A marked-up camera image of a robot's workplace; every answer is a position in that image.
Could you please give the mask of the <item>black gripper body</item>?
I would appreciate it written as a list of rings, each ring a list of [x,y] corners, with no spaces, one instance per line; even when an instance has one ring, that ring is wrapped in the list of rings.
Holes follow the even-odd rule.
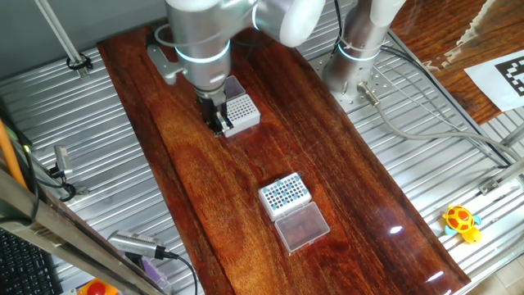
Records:
[[[205,121],[208,121],[212,115],[217,116],[218,106],[226,104],[226,93],[224,90],[216,90],[214,92],[197,90],[196,95]]]

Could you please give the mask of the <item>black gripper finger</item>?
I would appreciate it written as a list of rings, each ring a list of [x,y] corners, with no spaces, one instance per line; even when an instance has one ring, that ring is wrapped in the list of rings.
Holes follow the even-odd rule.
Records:
[[[233,123],[228,118],[228,112],[227,112],[227,105],[221,104],[218,106],[217,110],[217,120],[219,122],[219,126],[221,127],[221,131],[223,134],[225,134],[227,131],[231,130],[233,128]]]
[[[217,116],[212,115],[207,121],[207,125],[212,130],[215,137],[219,137],[224,134],[224,128]]]

